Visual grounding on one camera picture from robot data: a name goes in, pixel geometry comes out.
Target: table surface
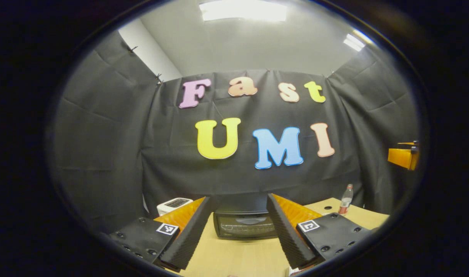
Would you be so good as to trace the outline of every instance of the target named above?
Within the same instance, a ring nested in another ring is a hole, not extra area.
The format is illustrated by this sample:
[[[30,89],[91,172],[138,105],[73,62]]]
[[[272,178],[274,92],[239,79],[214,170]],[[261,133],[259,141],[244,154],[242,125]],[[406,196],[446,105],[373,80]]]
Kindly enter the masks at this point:
[[[337,212],[340,200],[329,198],[305,205],[321,215]],[[346,215],[354,223],[367,229],[380,226],[387,214],[379,214],[351,205]],[[185,277],[237,277],[271,276],[284,277],[289,263],[280,246],[279,239],[264,240],[221,240],[215,234],[213,214],[209,216],[186,270],[179,275]]]

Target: black curtain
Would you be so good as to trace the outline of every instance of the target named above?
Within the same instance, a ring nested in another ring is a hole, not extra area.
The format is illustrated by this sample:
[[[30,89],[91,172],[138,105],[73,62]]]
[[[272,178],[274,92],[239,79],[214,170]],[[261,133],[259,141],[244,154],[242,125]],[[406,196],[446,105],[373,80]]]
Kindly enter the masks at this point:
[[[99,231],[110,233],[144,214],[139,153],[156,84],[113,32],[64,88],[53,126],[57,180]]]
[[[410,189],[407,170],[387,162],[388,148],[416,140],[414,87],[393,60],[372,48],[330,77],[279,70],[238,70],[184,77],[157,86],[155,75],[129,53],[118,32],[106,37],[74,72],[60,99],[53,132],[57,181],[91,227],[109,233],[137,216],[157,215],[175,197],[215,199],[273,192],[300,204],[340,198],[354,184],[353,204],[389,214]],[[247,76],[258,92],[232,97],[229,81]],[[180,109],[183,83],[209,78],[197,107]],[[304,84],[322,87],[324,103]],[[278,84],[294,84],[299,102],[285,102]],[[215,120],[214,145],[226,142],[222,119],[238,117],[238,149],[209,160],[197,149],[195,123]],[[326,123],[335,154],[317,156],[314,123]],[[257,140],[269,129],[277,140],[300,129],[301,165],[254,168]]]
[[[415,172],[387,161],[398,142],[419,139],[417,87],[386,53],[367,46],[328,78],[357,141],[366,209],[390,214]]]

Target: black foam pad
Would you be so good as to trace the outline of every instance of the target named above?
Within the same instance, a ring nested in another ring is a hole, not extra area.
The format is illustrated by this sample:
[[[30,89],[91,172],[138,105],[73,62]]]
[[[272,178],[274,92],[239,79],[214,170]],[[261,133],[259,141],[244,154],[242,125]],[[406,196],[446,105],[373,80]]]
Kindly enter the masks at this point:
[[[159,254],[173,243],[179,233],[178,228],[170,233],[158,231],[163,225],[161,222],[141,217],[109,236],[130,254],[157,264]]]
[[[298,224],[296,228],[309,247],[325,260],[347,251],[371,234],[370,230],[336,212],[312,221],[317,224],[317,228],[305,230],[304,223]]]
[[[280,245],[291,268],[304,268],[312,263],[316,263],[320,256],[316,256],[303,240],[299,238],[299,235],[292,228],[291,223],[285,217],[279,203],[277,203],[272,194],[268,194],[267,210],[274,223]]]
[[[209,197],[205,197],[185,229],[160,256],[162,266],[176,272],[187,268],[212,210],[209,200]]]

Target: blue letter m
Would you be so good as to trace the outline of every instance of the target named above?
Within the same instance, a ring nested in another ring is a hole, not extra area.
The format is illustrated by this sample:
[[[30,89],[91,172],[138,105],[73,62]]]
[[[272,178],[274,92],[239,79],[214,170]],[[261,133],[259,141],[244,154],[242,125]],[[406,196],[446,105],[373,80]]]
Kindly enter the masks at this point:
[[[277,166],[282,163],[284,153],[287,153],[284,161],[285,165],[299,165],[303,163],[303,158],[299,154],[298,134],[298,128],[287,127],[282,133],[280,142],[277,142],[272,132],[268,129],[261,128],[253,131],[253,136],[259,142],[259,161],[255,163],[255,167],[257,169],[270,168],[272,163],[268,160],[268,154],[270,154]]]

